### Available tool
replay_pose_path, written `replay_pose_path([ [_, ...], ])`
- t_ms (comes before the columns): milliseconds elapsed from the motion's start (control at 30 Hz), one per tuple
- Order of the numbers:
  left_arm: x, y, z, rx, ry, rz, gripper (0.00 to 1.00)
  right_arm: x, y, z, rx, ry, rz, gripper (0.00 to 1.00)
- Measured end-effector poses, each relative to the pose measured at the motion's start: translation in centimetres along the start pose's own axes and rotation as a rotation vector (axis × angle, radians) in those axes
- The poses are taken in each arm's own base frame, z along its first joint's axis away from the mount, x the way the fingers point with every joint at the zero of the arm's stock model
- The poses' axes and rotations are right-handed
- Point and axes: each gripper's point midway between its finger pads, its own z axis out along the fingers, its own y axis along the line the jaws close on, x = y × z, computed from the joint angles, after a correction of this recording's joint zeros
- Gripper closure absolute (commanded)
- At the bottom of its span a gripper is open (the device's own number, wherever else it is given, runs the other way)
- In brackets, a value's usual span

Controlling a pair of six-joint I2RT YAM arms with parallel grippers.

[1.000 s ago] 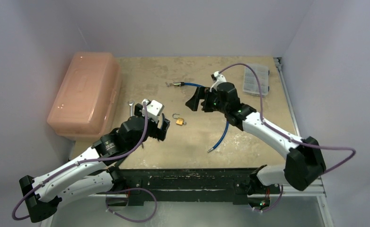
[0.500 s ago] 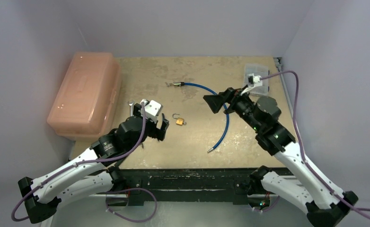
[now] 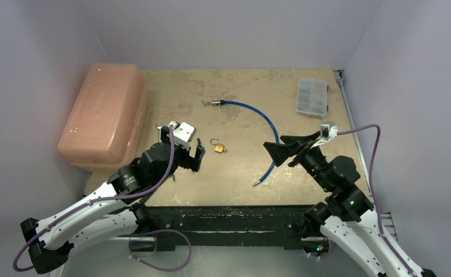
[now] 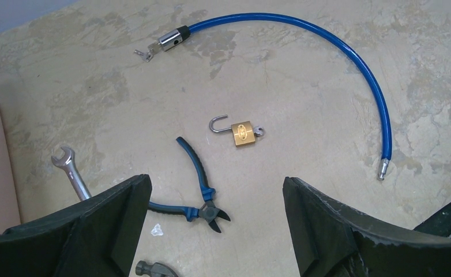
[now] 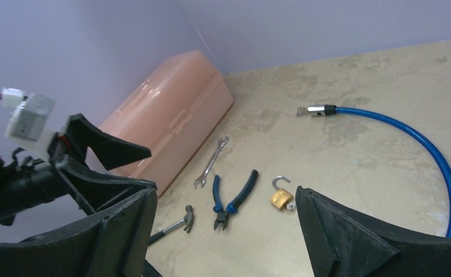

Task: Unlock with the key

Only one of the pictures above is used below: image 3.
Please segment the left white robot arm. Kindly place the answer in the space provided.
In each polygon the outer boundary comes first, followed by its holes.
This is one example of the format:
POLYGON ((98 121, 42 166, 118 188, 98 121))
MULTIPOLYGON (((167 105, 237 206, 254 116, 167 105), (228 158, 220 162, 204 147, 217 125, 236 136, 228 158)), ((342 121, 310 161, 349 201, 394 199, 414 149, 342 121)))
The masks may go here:
POLYGON ((26 244, 14 259, 14 270, 23 271, 17 263, 24 251, 32 262, 26 269, 46 274, 87 246, 120 235, 148 235, 156 228, 146 211, 147 199, 177 168, 197 172, 204 155, 201 143, 190 156, 188 143, 166 137, 69 208, 45 219, 24 220, 20 226, 26 244))

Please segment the blue cable lock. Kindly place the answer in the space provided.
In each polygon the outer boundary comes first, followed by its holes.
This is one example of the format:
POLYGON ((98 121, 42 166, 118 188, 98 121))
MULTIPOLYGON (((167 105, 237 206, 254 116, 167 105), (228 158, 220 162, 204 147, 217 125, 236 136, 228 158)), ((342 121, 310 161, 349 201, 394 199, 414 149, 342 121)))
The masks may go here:
POLYGON ((206 100, 212 103, 212 107, 236 107, 241 108, 243 110, 248 110, 248 114, 250 114, 250 118, 254 117, 253 123, 251 126, 254 127, 254 133, 257 133, 260 130, 261 132, 269 133, 270 137, 273 138, 275 143, 280 141, 280 136, 277 131, 276 126, 272 122, 272 120, 260 109, 251 106, 247 103, 238 102, 234 100, 225 100, 225 99, 215 99, 215 100, 206 100))

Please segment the brass padlock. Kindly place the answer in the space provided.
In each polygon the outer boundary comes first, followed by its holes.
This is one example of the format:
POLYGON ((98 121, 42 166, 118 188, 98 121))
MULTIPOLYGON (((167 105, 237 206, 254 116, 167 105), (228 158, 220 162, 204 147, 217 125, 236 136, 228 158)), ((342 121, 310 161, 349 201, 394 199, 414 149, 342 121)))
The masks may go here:
POLYGON ((224 149, 226 149, 224 144, 219 143, 218 139, 210 139, 210 143, 214 146, 214 151, 223 154, 224 149))

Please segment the silver key bunch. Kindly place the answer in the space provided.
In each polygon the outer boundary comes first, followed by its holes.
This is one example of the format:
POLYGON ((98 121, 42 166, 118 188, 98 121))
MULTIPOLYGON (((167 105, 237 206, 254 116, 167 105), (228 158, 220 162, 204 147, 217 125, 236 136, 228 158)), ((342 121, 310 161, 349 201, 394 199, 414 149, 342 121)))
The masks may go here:
POLYGON ((205 100, 202 100, 201 103, 203 106, 211 106, 212 105, 212 103, 210 101, 205 101, 205 100))

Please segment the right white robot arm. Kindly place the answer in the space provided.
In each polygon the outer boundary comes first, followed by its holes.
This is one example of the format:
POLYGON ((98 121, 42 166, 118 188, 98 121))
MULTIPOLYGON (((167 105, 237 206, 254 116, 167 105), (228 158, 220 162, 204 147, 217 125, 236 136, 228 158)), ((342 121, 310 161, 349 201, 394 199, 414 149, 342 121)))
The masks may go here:
POLYGON ((330 194, 305 213, 302 235, 328 237, 368 276, 435 276, 387 232, 373 202, 355 184, 360 174, 354 160, 347 156, 326 160, 320 145, 336 137, 336 127, 330 127, 309 136, 281 136, 281 143, 264 143, 276 166, 293 158, 289 167, 301 165, 330 194))

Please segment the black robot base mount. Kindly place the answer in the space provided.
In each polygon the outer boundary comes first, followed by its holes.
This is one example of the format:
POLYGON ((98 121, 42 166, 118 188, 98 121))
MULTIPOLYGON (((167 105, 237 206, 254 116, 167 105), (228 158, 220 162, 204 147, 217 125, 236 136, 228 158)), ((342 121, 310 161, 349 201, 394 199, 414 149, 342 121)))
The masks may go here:
POLYGON ((137 234, 151 236, 159 252, 193 246, 258 246, 323 256, 333 242, 307 217, 310 205, 170 206, 134 204, 137 234))

